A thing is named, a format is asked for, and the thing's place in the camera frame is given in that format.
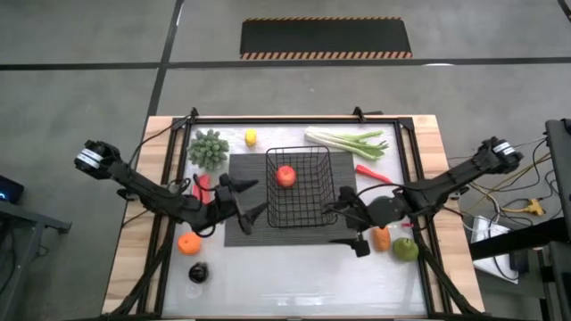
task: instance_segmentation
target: green apple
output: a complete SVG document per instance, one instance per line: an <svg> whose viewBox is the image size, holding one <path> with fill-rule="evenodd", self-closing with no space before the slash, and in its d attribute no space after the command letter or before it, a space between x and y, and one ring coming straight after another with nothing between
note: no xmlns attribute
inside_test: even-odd
<svg viewBox="0 0 571 321"><path fill-rule="evenodd" d="M410 262L418 257L418 246L413 240L401 237L393 243L393 253L398 259Z"/></svg>

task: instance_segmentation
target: black and orange striped mat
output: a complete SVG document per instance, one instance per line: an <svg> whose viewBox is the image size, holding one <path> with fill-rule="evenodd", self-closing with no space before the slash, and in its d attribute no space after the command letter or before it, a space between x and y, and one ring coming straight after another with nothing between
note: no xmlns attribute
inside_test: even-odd
<svg viewBox="0 0 571 321"><path fill-rule="evenodd" d="M251 18L242 23L244 60L411 57L401 17Z"/></svg>

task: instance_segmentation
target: white board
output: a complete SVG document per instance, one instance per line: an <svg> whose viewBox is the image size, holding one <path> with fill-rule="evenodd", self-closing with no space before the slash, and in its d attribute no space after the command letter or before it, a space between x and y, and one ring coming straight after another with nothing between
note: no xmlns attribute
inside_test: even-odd
<svg viewBox="0 0 571 321"><path fill-rule="evenodd" d="M272 147L311 146L303 131L308 125L215 125L193 126L203 132L212 128L230 145L230 153L265 153ZM362 164L394 181L403 183L400 155L394 127L386 124L315 125L340 133L360 134L383 130L380 138L389 148L377 161L353 156L354 165ZM257 131L257 144L244 143L247 128ZM211 174L211 183L228 172L228 164ZM186 164L186 177L204 171ZM356 176L357 189L377 185L375 179ZM366 203L380 195L392 195L394 187L377 188L363 194ZM391 237L412 238L410 228L401 222L389 226ZM175 241L190 232L188 224L178 225ZM185 256L173 246L169 278L163 308L164 317L388 317L425 316L426 306L417 262L404 263L391 252L357 258L347 245L224 247L224 226L203 240L201 252ZM188 280L194 263L209 265L211 277L204 284Z"/></svg>

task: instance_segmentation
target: green onion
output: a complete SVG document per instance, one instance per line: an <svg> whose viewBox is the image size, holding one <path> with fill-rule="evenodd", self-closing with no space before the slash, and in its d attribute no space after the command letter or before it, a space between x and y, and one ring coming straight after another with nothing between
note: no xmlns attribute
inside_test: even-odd
<svg viewBox="0 0 571 321"><path fill-rule="evenodd" d="M369 161L378 161L385 154L383 150L388 148L386 141L381 144L367 144L362 140L379 137L382 134L383 131L378 130L362 135L340 135L324 129L309 127L305 129L305 140L352 152Z"/></svg>

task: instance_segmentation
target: desk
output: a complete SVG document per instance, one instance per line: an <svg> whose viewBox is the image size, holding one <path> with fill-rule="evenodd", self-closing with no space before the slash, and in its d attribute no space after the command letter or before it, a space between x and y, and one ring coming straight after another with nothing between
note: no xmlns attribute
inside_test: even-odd
<svg viewBox="0 0 571 321"><path fill-rule="evenodd" d="M322 118L323 116L300 116L300 118L307 117ZM418 150L425 171L425 177L435 177L444 172L448 168L448 163L435 116L423 115L405 117L412 117L414 120ZM329 116L329 118L348 118L348 116ZM145 129L145 138L157 134L160 130L170 125L171 122L172 117L151 117ZM137 170L142 175L149 177L152 181L157 183L161 181L168 139L169 134L167 132L149 141L141 149ZM175 148L175 155L173 157L171 167L173 171L178 165L178 151L181 145L180 140L176 142L178 148ZM406 144L405 150L407 154L411 151L410 147ZM411 163L412 157L407 157L407 160ZM414 167L409 164L410 172L412 172L413 169ZM132 202L127 207L125 219L129 219L141 211L143 211L141 205ZM103 312L109 312L116 308L143 273L152 221L153 214L145 214L141 218L129 223L129 226L126 226L122 230L103 304ZM438 235L445 271L469 302L477 309L484 310L472 259L468 251L468 241L466 240L460 218L454 214L443 211L435 216L434 225ZM151 291L148 298L150 302L154 302L153 296L155 294L157 278L158 273L155 275L154 282L151 283ZM441 309L441 302L438 300L440 296L436 281L432 276L431 290L434 294L435 306L437 310L439 310Z"/></svg>

